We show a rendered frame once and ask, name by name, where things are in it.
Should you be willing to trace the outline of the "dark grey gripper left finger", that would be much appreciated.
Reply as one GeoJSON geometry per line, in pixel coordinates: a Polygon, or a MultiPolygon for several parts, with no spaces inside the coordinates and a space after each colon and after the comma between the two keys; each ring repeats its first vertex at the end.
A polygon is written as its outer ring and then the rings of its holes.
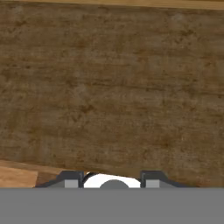
{"type": "Polygon", "coordinates": [[[55,179],[35,185],[35,187],[83,188],[83,179],[83,171],[62,171],[55,179]]]}

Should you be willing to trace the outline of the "light wooden cupboard panel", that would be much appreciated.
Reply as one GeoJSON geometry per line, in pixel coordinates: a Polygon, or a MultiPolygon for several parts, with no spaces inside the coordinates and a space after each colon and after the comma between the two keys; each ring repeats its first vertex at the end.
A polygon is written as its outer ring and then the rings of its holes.
{"type": "Polygon", "coordinates": [[[0,187],[32,188],[56,179],[66,168],[0,159],[0,187]]]}

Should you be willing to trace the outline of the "white round thing, grey mark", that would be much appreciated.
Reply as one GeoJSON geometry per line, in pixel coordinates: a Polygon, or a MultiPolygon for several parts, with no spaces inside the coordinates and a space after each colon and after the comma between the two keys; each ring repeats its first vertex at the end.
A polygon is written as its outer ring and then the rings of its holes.
{"type": "Polygon", "coordinates": [[[140,181],[135,178],[93,173],[88,173],[85,178],[85,188],[128,189],[140,187],[140,181]]]}

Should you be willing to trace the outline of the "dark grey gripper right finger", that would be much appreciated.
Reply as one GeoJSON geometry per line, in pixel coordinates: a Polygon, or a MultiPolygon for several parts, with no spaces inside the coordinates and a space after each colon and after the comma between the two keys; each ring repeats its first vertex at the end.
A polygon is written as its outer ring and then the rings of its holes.
{"type": "Polygon", "coordinates": [[[188,185],[184,185],[169,179],[162,171],[141,171],[139,181],[141,188],[163,188],[163,187],[188,188],[188,185]]]}

